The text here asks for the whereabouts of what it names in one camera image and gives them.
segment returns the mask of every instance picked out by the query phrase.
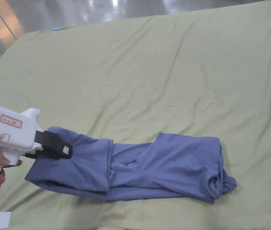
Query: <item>wrinkled sheet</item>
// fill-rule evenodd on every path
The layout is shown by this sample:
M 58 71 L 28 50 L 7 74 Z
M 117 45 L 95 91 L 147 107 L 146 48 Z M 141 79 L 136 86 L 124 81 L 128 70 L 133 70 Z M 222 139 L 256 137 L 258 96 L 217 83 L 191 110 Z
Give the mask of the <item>wrinkled sheet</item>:
M 193 197 L 213 202 L 237 183 L 224 170 L 216 137 L 159 133 L 143 144 L 118 144 L 61 127 L 50 132 L 73 149 L 70 159 L 38 154 L 26 180 L 58 193 L 107 201 Z
M 218 137 L 238 182 L 214 204 L 105 203 L 30 184 L 25 159 L 0 189 L 11 230 L 271 229 L 271 1 L 26 34 L 0 58 L 0 105 L 115 143 Z

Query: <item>sticker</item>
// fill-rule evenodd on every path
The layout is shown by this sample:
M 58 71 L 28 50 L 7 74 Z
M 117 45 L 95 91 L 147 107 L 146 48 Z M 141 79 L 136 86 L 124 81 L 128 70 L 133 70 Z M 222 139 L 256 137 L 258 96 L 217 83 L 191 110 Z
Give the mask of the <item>sticker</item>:
M 14 126 L 16 128 L 21 128 L 21 126 L 22 126 L 22 121 L 17 120 L 12 117 L 9 117 L 9 116 L 6 116 L 6 115 L 3 115 L 3 114 L 0 117 L 0 122 L 7 124 L 7 125 Z
M 64 146 L 63 153 L 68 155 L 68 152 L 69 152 L 69 148 L 67 146 Z
M 0 135 L 0 141 L 8 143 L 10 141 L 10 137 L 11 135 L 9 135 L 8 133 L 2 133 Z

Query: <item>red label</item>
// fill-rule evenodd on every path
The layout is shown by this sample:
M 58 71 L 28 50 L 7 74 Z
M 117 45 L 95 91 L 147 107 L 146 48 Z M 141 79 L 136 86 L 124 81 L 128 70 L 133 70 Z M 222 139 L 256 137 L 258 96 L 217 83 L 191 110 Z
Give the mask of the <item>red label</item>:
M 21 128 L 22 126 L 22 121 L 3 114 L 0 117 L 0 122 L 10 126 L 14 126 L 16 128 Z

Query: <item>bed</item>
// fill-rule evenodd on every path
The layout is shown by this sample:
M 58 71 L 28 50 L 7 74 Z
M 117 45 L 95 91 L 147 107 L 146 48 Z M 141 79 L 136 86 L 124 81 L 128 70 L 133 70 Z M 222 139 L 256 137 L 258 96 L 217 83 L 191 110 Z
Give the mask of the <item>bed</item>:
M 23 158 L 0 190 L 11 230 L 271 229 L 271 1 L 25 34 L 0 58 L 0 106 L 118 143 L 219 137 L 238 182 L 214 204 L 100 202 L 30 184 Z

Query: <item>folded shirt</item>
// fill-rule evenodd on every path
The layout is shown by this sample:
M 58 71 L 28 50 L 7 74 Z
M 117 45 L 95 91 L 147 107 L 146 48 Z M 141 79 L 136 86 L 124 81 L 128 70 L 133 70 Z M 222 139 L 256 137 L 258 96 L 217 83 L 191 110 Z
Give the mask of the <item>folded shirt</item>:
M 71 159 L 39 154 L 26 180 L 49 191 L 107 201 L 194 197 L 213 202 L 237 182 L 223 168 L 220 140 L 159 133 L 152 143 L 116 144 L 60 127 Z

